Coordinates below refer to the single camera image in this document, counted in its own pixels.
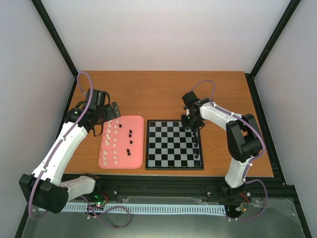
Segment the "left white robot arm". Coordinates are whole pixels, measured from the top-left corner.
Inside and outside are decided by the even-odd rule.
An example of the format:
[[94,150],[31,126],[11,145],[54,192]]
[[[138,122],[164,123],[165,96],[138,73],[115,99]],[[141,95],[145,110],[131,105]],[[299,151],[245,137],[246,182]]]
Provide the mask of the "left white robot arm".
[[103,187],[98,177],[84,174],[62,181],[62,176],[77,147],[95,126],[120,117],[116,102],[110,102],[108,92],[88,90],[85,101],[79,102],[66,115],[61,132],[43,161],[30,175],[19,180],[28,209],[34,206],[52,213],[59,213],[68,201],[82,195],[99,199]]

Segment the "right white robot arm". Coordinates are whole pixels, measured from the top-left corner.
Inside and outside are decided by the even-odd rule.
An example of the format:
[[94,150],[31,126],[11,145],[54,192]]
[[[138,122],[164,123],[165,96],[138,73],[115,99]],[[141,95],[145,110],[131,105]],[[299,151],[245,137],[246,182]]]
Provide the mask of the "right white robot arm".
[[193,91],[184,94],[182,101],[186,114],[181,116],[181,122],[185,129],[198,130],[208,120],[225,130],[232,159],[221,193],[225,200],[234,200],[243,190],[253,160],[265,149],[255,117],[230,112],[208,98],[200,100]]

